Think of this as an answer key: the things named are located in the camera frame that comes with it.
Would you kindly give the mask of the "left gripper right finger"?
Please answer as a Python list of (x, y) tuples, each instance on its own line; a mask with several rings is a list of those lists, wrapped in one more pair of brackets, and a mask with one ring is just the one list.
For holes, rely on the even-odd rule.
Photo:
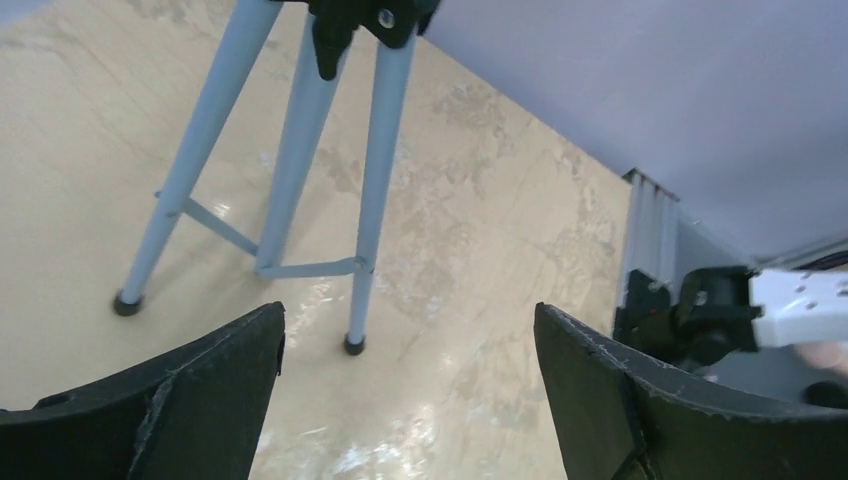
[(843, 479), (847, 414), (706, 381), (559, 308), (535, 308), (539, 367), (571, 479)]

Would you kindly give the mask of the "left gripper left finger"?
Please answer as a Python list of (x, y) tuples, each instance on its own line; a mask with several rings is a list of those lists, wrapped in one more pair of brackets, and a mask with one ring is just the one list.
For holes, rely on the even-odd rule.
[(133, 367), (1, 414), (5, 479), (245, 479), (285, 348), (263, 305)]

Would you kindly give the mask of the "light blue music stand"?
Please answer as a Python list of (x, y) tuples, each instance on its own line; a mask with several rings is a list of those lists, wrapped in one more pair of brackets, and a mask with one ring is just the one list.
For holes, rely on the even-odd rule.
[[(255, 260), (266, 280), (350, 276), (352, 297), (344, 347), (361, 354), (366, 315), (416, 40), (438, 9), (435, 1), (312, 1), (287, 103), (261, 237), (252, 241), (193, 200), (191, 194), (278, 18), (279, 1), (236, 3), (187, 125), (176, 158), (112, 307), (128, 317), (142, 307), (147, 283), (182, 215)], [(285, 247), (328, 118), (348, 49), (359, 29), (378, 42), (357, 243), (351, 257), (286, 265)]]

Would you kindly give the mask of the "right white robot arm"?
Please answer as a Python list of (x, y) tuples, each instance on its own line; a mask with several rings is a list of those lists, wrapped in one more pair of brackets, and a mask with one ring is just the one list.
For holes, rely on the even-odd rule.
[(792, 348), (808, 366), (847, 376), (847, 273), (696, 269), (670, 320), (676, 345), (701, 365), (731, 352)]

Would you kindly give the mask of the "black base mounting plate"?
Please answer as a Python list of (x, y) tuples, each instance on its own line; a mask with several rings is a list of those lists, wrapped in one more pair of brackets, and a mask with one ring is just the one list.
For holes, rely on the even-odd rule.
[(613, 338), (666, 363), (683, 358), (677, 336), (676, 306), (668, 288), (641, 270), (631, 270), (623, 304), (616, 310)]

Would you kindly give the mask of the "aluminium frame rail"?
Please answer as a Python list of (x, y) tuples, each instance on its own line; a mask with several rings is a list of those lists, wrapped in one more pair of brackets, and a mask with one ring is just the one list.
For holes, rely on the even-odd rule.
[(678, 197), (638, 169), (623, 179), (630, 183), (625, 244), (618, 304), (625, 303), (630, 272), (640, 270), (676, 294), (683, 277), (703, 267), (747, 264), (783, 269), (829, 270), (847, 265), (847, 236), (817, 241), (774, 258), (751, 256), (730, 237), (718, 234), (689, 214)]

